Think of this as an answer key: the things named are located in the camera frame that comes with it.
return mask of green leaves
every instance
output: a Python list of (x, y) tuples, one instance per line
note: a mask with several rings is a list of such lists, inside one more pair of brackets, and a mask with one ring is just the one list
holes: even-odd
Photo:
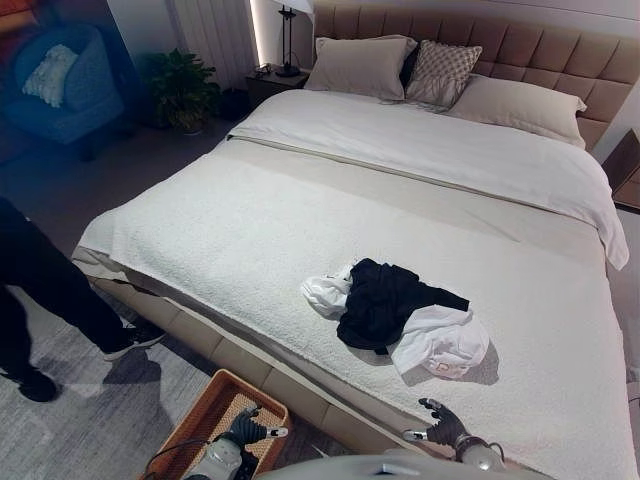
[(220, 86), (208, 81), (216, 71), (192, 53), (174, 49), (169, 54), (146, 55), (143, 78), (156, 101), (156, 111), (174, 127), (201, 128), (208, 113), (217, 113)]

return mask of sneaker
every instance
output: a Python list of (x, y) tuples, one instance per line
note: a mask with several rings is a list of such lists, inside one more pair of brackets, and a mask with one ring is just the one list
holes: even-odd
[(20, 376), (5, 373), (1, 375), (17, 383), (22, 396), (34, 402), (50, 402), (55, 400), (60, 393), (54, 381), (34, 367), (30, 367), (25, 374)]
[(155, 345), (166, 335), (165, 331), (149, 323), (141, 327), (129, 326), (125, 329), (125, 334), (129, 343), (113, 352), (104, 352), (104, 359), (107, 362), (115, 362), (123, 357), (129, 350), (134, 348), (149, 348)]

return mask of clothing pile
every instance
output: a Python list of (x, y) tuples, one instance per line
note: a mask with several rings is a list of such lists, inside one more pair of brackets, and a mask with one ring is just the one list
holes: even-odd
[(391, 348), (401, 375), (421, 365), (434, 375), (460, 378), (489, 346), (468, 300), (397, 265), (365, 258), (335, 275), (308, 278), (301, 291), (320, 315), (339, 319), (338, 338), (345, 344), (379, 355)]

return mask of person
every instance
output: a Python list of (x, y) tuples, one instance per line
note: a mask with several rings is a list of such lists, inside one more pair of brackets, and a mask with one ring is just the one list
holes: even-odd
[(49, 402), (56, 384), (31, 365), (31, 337), (23, 306), (7, 285), (21, 287), (33, 300), (77, 327), (116, 361), (133, 348), (148, 348), (164, 332), (125, 328), (120, 317), (91, 288), (89, 281), (49, 239), (7, 199), (0, 197), (0, 367), (26, 398)]

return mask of wicker basket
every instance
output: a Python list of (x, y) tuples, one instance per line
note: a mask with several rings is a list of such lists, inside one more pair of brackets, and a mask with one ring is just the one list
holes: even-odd
[[(251, 403), (261, 406), (255, 421), (265, 426), (291, 428), (287, 407), (269, 397), (254, 386), (238, 378), (228, 370), (218, 370), (209, 385), (202, 391), (184, 420), (173, 431), (159, 451), (190, 439), (213, 440), (228, 430), (238, 413)], [(254, 476), (269, 471), (284, 446), (284, 439), (265, 439), (247, 450), (258, 459)], [(157, 457), (149, 465), (147, 475), (153, 480), (179, 480), (202, 458), (206, 445), (189, 445), (176, 448)]]

